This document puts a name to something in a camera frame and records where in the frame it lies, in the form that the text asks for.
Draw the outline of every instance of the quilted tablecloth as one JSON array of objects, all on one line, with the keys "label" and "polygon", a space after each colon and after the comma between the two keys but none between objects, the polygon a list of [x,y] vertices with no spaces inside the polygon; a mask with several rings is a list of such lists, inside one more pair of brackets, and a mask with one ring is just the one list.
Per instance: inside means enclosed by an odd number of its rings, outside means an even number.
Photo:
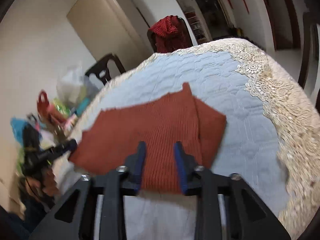
[{"label": "quilted tablecloth", "polygon": [[[320,118],[286,71],[246,40],[153,54],[102,89],[71,137],[79,142],[100,110],[155,100],[181,90],[183,82],[227,116],[212,172],[241,174],[296,239],[320,205]],[[54,171],[62,192],[85,173],[66,156]],[[194,197],[154,192],[125,197],[128,239],[193,239],[195,214]]]}]

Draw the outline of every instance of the metal screw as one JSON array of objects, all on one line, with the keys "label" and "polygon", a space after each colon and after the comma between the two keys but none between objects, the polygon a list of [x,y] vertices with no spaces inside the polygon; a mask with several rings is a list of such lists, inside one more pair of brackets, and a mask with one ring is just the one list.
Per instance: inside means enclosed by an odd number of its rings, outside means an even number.
[{"label": "metal screw", "polygon": [[239,173],[232,173],[231,174],[231,179],[232,180],[241,180],[242,177],[241,177],[241,175]]},{"label": "metal screw", "polygon": [[195,168],[195,171],[203,171],[204,170],[204,166],[198,165]]},{"label": "metal screw", "polygon": [[82,181],[89,181],[91,179],[90,174],[82,174],[81,176]]},{"label": "metal screw", "polygon": [[125,172],[125,171],[127,171],[127,169],[128,169],[128,167],[127,166],[118,166],[117,168],[116,168],[116,171],[118,171],[118,172]]}]

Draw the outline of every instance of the human hand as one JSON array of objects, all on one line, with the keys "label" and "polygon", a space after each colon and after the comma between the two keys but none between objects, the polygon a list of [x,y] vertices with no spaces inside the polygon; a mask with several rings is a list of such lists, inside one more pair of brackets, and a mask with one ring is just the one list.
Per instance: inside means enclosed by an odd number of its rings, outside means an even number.
[{"label": "human hand", "polygon": [[[54,180],[55,176],[52,172],[52,169],[48,169],[44,174],[43,174],[43,184],[44,188],[42,191],[47,194],[48,196],[52,197],[55,194],[59,193],[59,190],[57,188],[57,183]],[[26,177],[26,190],[28,194],[32,197],[34,197],[38,202],[40,202],[38,196],[35,195],[35,193],[40,190],[41,188],[41,183],[32,178],[32,177]]]}]

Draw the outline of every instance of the lace trim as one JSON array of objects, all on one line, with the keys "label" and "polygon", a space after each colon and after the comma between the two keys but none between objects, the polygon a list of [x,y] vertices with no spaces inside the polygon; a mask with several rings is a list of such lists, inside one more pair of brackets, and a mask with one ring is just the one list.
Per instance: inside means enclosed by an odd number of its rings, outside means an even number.
[{"label": "lace trim", "polygon": [[88,117],[110,89],[141,71],[157,57],[175,53],[198,55],[208,51],[228,51],[234,60],[241,63],[236,71],[249,77],[245,90],[263,102],[264,115],[276,127],[280,146],[278,157],[289,171],[286,188],[290,195],[286,209],[278,218],[291,238],[297,239],[320,205],[320,118],[303,90],[287,72],[246,40],[223,39],[173,53],[153,54],[136,69],[111,80],[87,108],[70,137],[81,139]]}]

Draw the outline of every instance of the red garment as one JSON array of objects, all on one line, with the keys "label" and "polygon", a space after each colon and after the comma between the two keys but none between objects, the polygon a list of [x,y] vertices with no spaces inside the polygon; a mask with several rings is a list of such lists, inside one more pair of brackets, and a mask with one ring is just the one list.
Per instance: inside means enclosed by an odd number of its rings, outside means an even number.
[{"label": "red garment", "polygon": [[156,35],[156,47],[159,53],[190,47],[187,39],[189,33],[185,33],[183,23],[177,16],[167,16],[151,26],[149,30]]},{"label": "red garment", "polygon": [[189,84],[143,105],[101,111],[69,160],[94,174],[123,165],[145,141],[147,154],[142,189],[180,193],[173,145],[211,167],[226,125],[226,116],[192,96]]}]

